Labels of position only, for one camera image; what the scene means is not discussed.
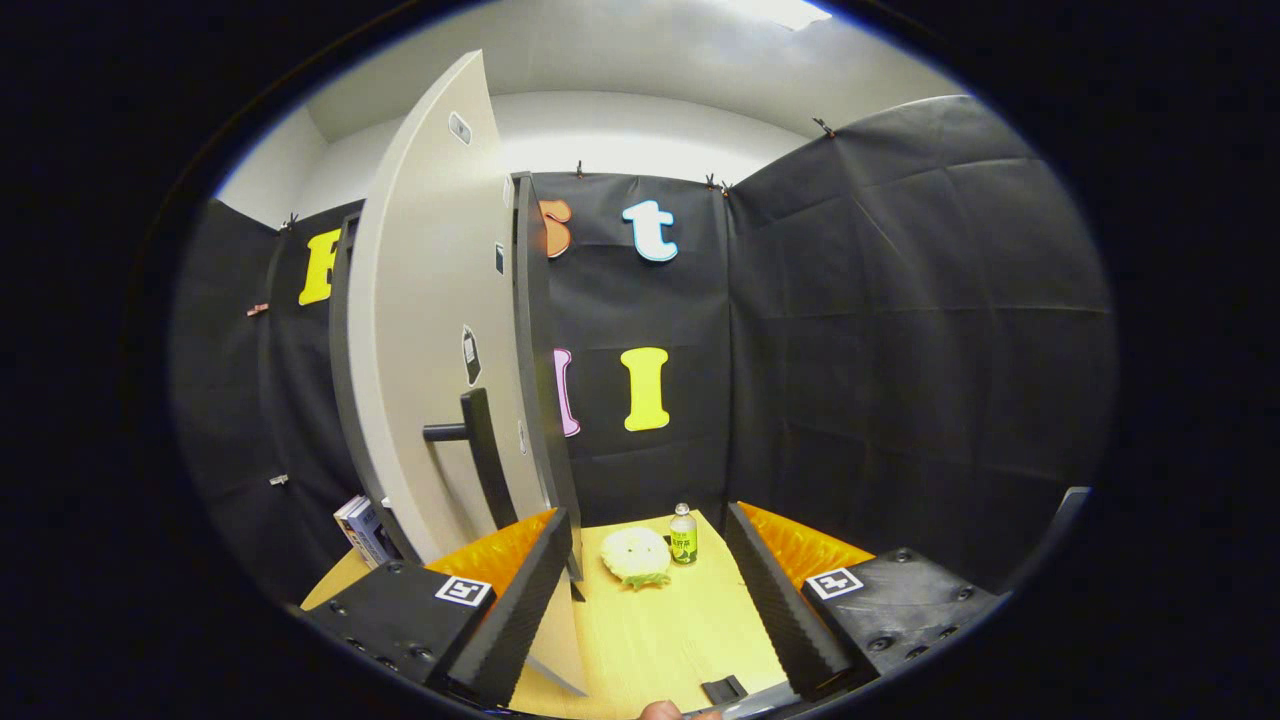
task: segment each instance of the ceiling light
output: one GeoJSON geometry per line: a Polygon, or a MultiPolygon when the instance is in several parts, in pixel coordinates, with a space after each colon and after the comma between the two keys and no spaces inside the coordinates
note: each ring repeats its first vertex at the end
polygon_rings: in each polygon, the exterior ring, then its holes
{"type": "Polygon", "coordinates": [[[814,8],[804,0],[731,0],[731,3],[737,9],[788,29],[800,29],[809,23],[831,18],[831,13],[814,8]]]}

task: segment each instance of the clip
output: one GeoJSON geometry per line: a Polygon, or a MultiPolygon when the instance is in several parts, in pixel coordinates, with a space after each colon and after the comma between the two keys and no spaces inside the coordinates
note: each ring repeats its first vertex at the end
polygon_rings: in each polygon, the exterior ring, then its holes
{"type": "Polygon", "coordinates": [[[818,123],[818,127],[820,127],[823,132],[827,133],[827,137],[836,137],[836,131],[827,127],[827,123],[824,123],[822,118],[813,118],[813,122],[818,123]]]}

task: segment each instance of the wooden tabletop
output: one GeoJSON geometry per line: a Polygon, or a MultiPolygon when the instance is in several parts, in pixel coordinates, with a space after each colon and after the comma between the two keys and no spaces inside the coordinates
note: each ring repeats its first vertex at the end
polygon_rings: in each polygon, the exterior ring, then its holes
{"type": "MultiPolygon", "coordinates": [[[[600,543],[627,527],[668,534],[669,516],[582,528],[586,602],[575,602],[577,648],[586,674],[579,697],[525,665],[512,710],[575,720],[634,720],[645,705],[669,700],[681,711],[708,707],[701,683],[736,675],[746,692],[786,682],[764,624],[751,603],[737,564],[701,512],[698,562],[672,564],[671,584],[630,589],[604,566],[600,543]]],[[[303,610],[329,600],[369,568],[352,550],[302,602],[303,610]]],[[[572,639],[557,638],[567,648],[572,639]]]]}

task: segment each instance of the black door handle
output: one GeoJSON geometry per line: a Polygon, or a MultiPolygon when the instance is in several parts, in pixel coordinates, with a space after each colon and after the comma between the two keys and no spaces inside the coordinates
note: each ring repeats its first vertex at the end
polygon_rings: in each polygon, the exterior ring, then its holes
{"type": "Polygon", "coordinates": [[[502,471],[502,457],[498,455],[498,441],[493,434],[493,419],[489,416],[489,393],[483,387],[462,393],[462,424],[422,425],[422,439],[426,442],[448,442],[465,439],[471,443],[471,459],[480,477],[480,489],[493,515],[498,529],[516,523],[516,506],[507,488],[507,475],[502,471]]]}

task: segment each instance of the white door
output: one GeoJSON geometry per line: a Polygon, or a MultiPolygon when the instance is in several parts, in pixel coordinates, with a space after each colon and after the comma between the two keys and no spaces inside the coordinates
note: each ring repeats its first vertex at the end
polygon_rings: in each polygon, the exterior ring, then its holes
{"type": "Polygon", "coordinates": [[[494,532],[466,441],[422,425],[462,423],[485,388],[518,518],[547,509],[521,438],[512,302],[511,177],[481,53],[419,100],[383,156],[351,256],[347,356],[360,432],[406,538],[430,562],[494,532]]]}

